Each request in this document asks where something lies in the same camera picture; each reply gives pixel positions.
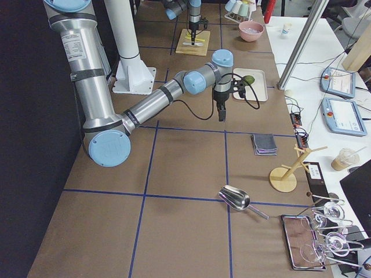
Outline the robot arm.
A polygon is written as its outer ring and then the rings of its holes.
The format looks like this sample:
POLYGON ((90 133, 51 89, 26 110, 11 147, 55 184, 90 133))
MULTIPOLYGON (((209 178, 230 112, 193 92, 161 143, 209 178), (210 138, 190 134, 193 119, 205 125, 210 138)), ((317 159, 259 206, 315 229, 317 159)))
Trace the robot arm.
POLYGON ((199 26, 203 25, 203 30, 208 27, 208 19, 201 16, 201 5, 202 1, 199 0, 163 0, 161 1, 166 15, 169 20, 173 20, 181 15, 184 11, 188 12, 188 33, 191 37, 191 42, 186 43, 186 45, 202 45, 196 43, 197 31, 199 26))
POLYGON ((45 1, 49 26, 61 36, 69 62, 70 79, 79 98, 85 122, 82 146, 98 165, 115 167, 131 150, 130 135, 184 93, 193 95, 212 88, 212 111, 219 121, 226 117, 225 102, 233 93, 246 96, 247 82, 233 72, 234 57, 226 49, 213 53, 210 62, 193 71, 178 72, 173 79, 153 88, 155 68, 140 57, 129 1, 105 1, 118 50, 117 85, 124 93, 141 94, 143 99, 121 114, 114 111, 108 88, 109 63, 97 31, 91 1, 45 1))

